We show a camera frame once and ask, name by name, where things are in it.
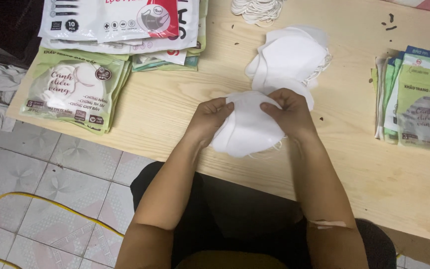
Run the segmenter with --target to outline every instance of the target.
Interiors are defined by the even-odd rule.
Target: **person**
[[[289,89],[260,108],[290,141],[296,198],[305,216],[291,227],[250,241],[224,238],[195,173],[201,150],[234,110],[217,98],[201,103],[165,163],[144,168],[131,185],[134,217],[115,269],[396,268],[389,238],[356,220],[343,185],[318,136],[303,96]]]

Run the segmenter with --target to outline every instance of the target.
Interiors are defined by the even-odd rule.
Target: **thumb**
[[[268,114],[275,121],[277,121],[281,117],[281,114],[283,113],[283,110],[279,109],[278,107],[270,103],[261,103],[260,108],[261,110],[263,110],[263,112]]]
[[[233,112],[233,109],[235,108],[235,105],[233,104],[233,102],[230,102],[226,105],[224,105],[217,113],[217,117],[220,118],[221,120],[226,119],[228,116],[230,116],[230,114]]]

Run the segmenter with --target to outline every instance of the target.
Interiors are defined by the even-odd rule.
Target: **forearm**
[[[343,221],[356,228],[355,218],[343,185],[318,135],[292,140],[296,197],[310,221]]]
[[[175,229],[187,206],[200,149],[200,143],[182,138],[142,196],[133,223]]]

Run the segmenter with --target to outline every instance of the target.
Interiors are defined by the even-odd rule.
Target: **light wood tabletop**
[[[430,50],[430,11],[380,0],[289,0],[274,25],[261,28],[231,14],[230,3],[209,2],[207,46],[198,72],[130,75],[109,134],[97,136],[72,124],[20,116],[34,64],[7,114],[164,161],[182,137],[198,103],[250,90],[244,70],[257,47],[265,42],[266,32],[292,24],[317,26],[329,34],[334,58],[319,76],[319,87],[312,90],[312,117],[355,216],[430,239],[430,151],[374,138],[376,96],[369,83],[376,56],[393,55],[394,50],[405,50],[407,45]],[[390,13],[393,23],[389,22]],[[397,28],[386,31],[390,26]],[[294,200],[287,147],[255,157],[232,158],[207,148],[198,171]]]

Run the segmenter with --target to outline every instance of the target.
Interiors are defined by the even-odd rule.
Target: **black pants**
[[[163,162],[145,167],[130,185],[134,210]],[[376,225],[356,219],[363,238],[370,269],[396,269],[396,250],[389,237]],[[194,183],[185,212],[174,230],[172,268],[189,255],[202,250],[231,250],[267,254],[288,268],[312,268],[306,243],[306,219],[280,231],[251,240],[224,238],[203,193],[203,179],[194,175]]]

